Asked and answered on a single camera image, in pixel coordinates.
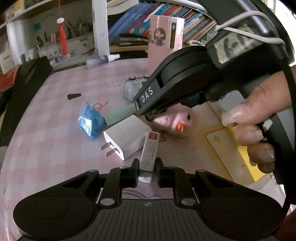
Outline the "person's right hand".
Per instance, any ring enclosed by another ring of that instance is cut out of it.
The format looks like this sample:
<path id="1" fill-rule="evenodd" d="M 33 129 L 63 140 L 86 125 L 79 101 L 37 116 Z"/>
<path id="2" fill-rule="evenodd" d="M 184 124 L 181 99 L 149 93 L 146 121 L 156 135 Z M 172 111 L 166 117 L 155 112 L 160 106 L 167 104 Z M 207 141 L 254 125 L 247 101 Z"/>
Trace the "person's right hand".
<path id="1" fill-rule="evenodd" d="M 285 74 L 280 71 L 258 85 L 243 102 L 222 114 L 222 124 L 235 128 L 235 139 L 247 146 L 250 160 L 262 173 L 275 169 L 275 150 L 263 143 L 263 132 L 258 127 L 273 114 L 292 107 L 292 99 Z"/>

